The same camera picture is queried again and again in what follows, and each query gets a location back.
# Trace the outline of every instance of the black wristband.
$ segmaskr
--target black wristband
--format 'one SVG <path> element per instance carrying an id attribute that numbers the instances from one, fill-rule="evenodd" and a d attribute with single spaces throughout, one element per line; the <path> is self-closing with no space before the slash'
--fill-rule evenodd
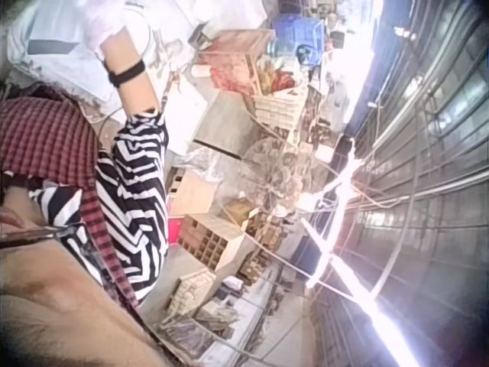
<path id="1" fill-rule="evenodd" d="M 139 60 L 133 67 L 130 67 L 125 72 L 115 75 L 113 71 L 108 71 L 108 80 L 110 83 L 117 89 L 120 88 L 121 84 L 128 82 L 129 80 L 134 79 L 139 74 L 143 73 L 146 70 L 146 66 L 144 65 L 143 60 Z"/>

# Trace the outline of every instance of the wooden box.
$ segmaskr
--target wooden box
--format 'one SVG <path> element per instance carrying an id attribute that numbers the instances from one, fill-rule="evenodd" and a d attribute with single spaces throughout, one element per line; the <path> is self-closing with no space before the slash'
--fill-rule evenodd
<path id="1" fill-rule="evenodd" d="M 183 220 L 178 243 L 212 271 L 232 262 L 245 235 L 233 223 L 212 214 Z"/>
<path id="2" fill-rule="evenodd" d="M 181 168 L 170 179 L 167 185 L 170 217 L 209 212 L 218 183 L 206 182 L 195 172 Z"/>
<path id="3" fill-rule="evenodd" d="M 257 60 L 267 52 L 274 35 L 271 29 L 222 31 L 199 53 L 199 62 L 210 65 L 216 88 L 261 96 Z"/>
<path id="4" fill-rule="evenodd" d="M 229 218 L 229 216 L 231 216 L 243 231 L 248 227 L 250 219 L 256 216 L 260 211 L 246 198 L 233 200 L 224 205 L 224 208 L 225 212 L 222 213 L 222 217 L 231 221 L 231 218 Z"/>

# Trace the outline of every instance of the basket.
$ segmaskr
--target basket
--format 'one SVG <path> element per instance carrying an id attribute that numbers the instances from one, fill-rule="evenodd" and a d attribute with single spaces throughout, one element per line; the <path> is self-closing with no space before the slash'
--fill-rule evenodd
<path id="1" fill-rule="evenodd" d="M 296 49 L 301 44 L 316 49 L 318 53 L 313 63 L 315 65 L 321 63 L 322 54 L 325 51 L 325 25 L 321 19 L 286 14 L 275 20 L 272 28 L 278 39 L 293 41 Z"/>

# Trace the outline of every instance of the striped sleeve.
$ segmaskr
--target striped sleeve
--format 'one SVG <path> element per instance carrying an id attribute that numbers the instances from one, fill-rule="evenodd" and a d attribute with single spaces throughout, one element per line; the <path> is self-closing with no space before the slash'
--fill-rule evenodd
<path id="1" fill-rule="evenodd" d="M 164 154 L 168 133 L 158 112 L 133 115 L 112 153 L 99 152 L 96 188 L 116 253 L 142 301 L 167 251 Z"/>

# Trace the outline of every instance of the clear plastic bag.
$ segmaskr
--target clear plastic bag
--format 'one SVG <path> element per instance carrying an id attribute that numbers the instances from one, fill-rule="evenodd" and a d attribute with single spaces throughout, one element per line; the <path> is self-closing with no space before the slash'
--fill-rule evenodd
<path id="1" fill-rule="evenodd" d="M 189 151 L 185 155 L 174 158 L 173 166 L 192 170 L 204 181 L 218 183 L 223 179 L 218 169 L 219 153 L 211 148 L 200 147 Z"/>

